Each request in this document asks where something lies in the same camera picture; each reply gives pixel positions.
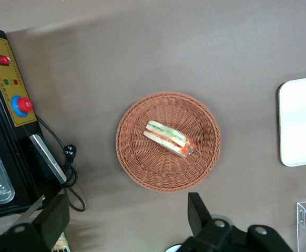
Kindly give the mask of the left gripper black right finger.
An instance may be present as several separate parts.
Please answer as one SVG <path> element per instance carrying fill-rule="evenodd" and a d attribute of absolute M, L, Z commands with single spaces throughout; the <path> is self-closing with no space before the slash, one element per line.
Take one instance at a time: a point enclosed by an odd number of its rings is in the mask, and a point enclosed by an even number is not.
<path fill-rule="evenodd" d="M 188 222 L 195 238 L 227 238 L 230 224 L 222 218 L 213 218 L 200 195 L 188 193 Z"/>

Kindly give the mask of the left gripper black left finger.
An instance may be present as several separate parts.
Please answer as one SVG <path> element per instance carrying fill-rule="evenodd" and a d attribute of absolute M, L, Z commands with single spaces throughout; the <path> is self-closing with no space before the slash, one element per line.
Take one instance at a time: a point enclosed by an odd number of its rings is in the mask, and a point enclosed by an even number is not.
<path fill-rule="evenodd" d="M 68 196 L 56 195 L 34 220 L 29 221 L 44 199 L 44 196 L 38 199 L 0 235 L 0 251 L 52 250 L 70 220 Z"/>

